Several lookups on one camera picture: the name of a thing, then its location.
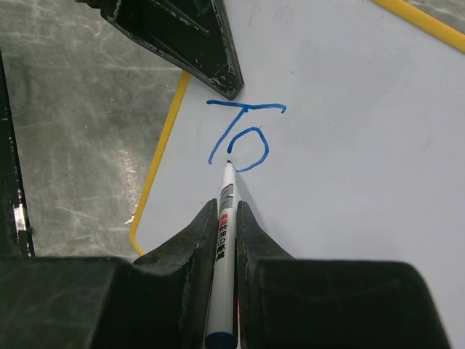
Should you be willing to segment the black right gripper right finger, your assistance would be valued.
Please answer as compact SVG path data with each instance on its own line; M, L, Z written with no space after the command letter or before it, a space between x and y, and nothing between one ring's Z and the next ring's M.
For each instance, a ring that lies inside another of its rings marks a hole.
M243 348L447 348L421 274L408 263L303 260L237 211Z

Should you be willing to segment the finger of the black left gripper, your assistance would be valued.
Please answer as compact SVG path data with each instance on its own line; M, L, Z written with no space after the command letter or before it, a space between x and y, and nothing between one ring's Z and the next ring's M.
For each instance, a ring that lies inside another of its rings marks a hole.
M228 100L244 82L223 1L106 0L103 19Z

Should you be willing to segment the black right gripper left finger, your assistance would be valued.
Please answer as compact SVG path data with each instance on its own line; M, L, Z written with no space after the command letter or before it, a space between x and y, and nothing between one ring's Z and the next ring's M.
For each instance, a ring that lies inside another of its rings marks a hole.
M151 252L1 259L3 348L200 348L217 202Z

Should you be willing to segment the white blue whiteboard marker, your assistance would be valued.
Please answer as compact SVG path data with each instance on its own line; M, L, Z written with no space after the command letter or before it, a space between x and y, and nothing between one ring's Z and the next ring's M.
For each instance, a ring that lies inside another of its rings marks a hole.
M204 342L206 348L236 348L238 345L235 290L237 205L235 168L228 161L219 200L217 244Z

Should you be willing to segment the yellow framed whiteboard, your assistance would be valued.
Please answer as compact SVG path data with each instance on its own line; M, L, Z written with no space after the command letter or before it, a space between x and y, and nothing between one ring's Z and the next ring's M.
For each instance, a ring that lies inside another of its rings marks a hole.
M402 260L464 346L464 54L403 1L228 1L245 81L228 102L183 76L132 226L149 252L240 197L295 257Z

